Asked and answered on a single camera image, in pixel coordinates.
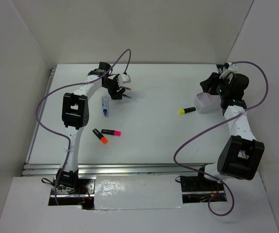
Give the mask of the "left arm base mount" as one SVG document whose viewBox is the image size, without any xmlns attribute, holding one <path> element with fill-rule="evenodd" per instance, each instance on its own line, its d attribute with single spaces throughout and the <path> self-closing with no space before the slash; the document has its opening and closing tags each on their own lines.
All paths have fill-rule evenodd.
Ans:
<svg viewBox="0 0 279 233">
<path fill-rule="evenodd" d="M 94 194 L 96 178 L 79 179 L 76 188 L 66 186 L 57 187 L 56 195 L 52 187 L 49 198 L 49 206 L 78 205 L 84 210 L 94 210 Z"/>
</svg>

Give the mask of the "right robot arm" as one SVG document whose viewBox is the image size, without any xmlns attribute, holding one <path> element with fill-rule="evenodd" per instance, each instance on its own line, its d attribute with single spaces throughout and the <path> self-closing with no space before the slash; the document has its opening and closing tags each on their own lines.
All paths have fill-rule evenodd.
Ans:
<svg viewBox="0 0 279 233">
<path fill-rule="evenodd" d="M 221 109 L 230 134 L 217 163 L 205 165 L 202 169 L 205 174 L 196 178 L 196 185 L 201 190 L 212 186 L 213 177 L 252 180 L 256 174 L 264 143 L 256 140 L 248 123 L 247 106 L 243 100 L 248 84 L 247 76 L 233 72 L 224 78 L 214 72 L 200 83 L 203 91 L 194 101 L 197 111 L 205 114 Z"/>
</svg>

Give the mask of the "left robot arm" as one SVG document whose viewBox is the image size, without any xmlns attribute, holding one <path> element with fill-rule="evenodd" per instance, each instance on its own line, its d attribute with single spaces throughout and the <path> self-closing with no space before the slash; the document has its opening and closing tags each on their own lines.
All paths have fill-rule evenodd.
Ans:
<svg viewBox="0 0 279 233">
<path fill-rule="evenodd" d="M 126 72 L 112 75 L 111 70 L 110 64 L 100 62 L 98 68 L 87 74 L 83 85 L 63 96 L 62 121 L 66 128 L 68 144 L 55 182 L 57 187 L 63 187 L 70 194 L 76 193 L 80 188 L 78 153 L 83 129 L 89 121 L 88 101 L 100 88 L 107 89 L 113 100 L 121 100 L 125 92 L 124 84 L 131 82 Z"/>
</svg>

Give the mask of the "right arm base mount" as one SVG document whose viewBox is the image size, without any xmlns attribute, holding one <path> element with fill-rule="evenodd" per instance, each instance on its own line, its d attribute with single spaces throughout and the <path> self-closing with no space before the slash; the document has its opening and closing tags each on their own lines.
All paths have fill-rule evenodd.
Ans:
<svg viewBox="0 0 279 233">
<path fill-rule="evenodd" d="M 183 203 L 224 202 L 227 200 L 224 186 L 216 181 L 197 176 L 178 176 L 175 181 L 180 184 Z"/>
</svg>

